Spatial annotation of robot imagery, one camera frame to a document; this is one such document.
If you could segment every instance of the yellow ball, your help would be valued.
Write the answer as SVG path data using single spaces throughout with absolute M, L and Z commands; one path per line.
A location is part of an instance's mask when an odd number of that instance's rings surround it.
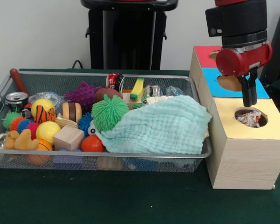
M 51 146 L 54 146 L 54 135 L 60 131 L 60 126 L 53 121 L 46 121 L 40 124 L 36 130 L 38 139 L 47 140 Z
M 54 110 L 55 110 L 54 104 L 50 100 L 48 100 L 48 99 L 38 99 L 31 106 L 31 113 L 32 113 L 32 116 L 34 118 L 36 116 L 36 107 L 38 105 L 42 105 L 46 112 L 49 112 L 49 110 L 51 108 L 54 108 Z

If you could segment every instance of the teddy bear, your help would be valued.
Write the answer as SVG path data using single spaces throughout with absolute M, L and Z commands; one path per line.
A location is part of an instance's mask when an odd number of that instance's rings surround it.
M 21 134 L 16 131 L 7 133 L 7 137 L 4 143 L 5 149 L 16 150 L 36 150 L 39 146 L 37 139 L 31 140 L 31 131 L 24 129 Z

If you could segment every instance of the metal basket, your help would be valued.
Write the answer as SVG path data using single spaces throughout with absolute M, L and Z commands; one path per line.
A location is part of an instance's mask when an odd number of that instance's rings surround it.
M 29 93 L 55 91 L 64 95 L 73 91 L 82 81 L 95 86 L 104 86 L 107 74 L 21 71 L 20 75 Z M 194 82 L 186 76 L 128 75 L 124 74 L 124 89 L 132 89 L 138 77 L 144 77 L 145 85 L 159 85 L 162 90 L 169 86 L 182 89 L 186 95 L 199 101 Z M 6 130 L 2 119 L 8 113 L 4 106 L 5 96 L 17 91 L 11 77 L 0 86 L 0 133 Z M 69 169 L 69 170 L 125 170 L 157 172 L 194 172 L 203 158 L 211 153 L 209 138 L 203 143 L 201 154 L 127 154 L 86 153 L 59 151 L 19 151 L 0 149 L 0 168 L 20 169 Z M 44 165 L 30 164 L 27 157 L 42 159 L 49 156 Z

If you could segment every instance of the red panel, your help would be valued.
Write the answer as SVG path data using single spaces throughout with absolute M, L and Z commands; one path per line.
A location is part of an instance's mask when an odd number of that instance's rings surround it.
M 226 6 L 248 0 L 215 0 L 216 6 Z
M 194 46 L 201 68 L 217 68 L 216 62 L 210 58 L 210 53 L 219 51 L 222 46 Z

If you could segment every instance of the yellow panel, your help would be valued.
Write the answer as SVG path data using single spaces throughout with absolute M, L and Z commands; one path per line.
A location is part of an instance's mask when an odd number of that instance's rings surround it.
M 280 140 L 280 113 L 272 99 L 258 99 L 251 107 L 262 111 L 268 118 L 268 123 L 260 128 L 248 127 L 235 119 L 234 113 L 243 107 L 243 99 L 214 98 L 214 101 L 228 138 Z

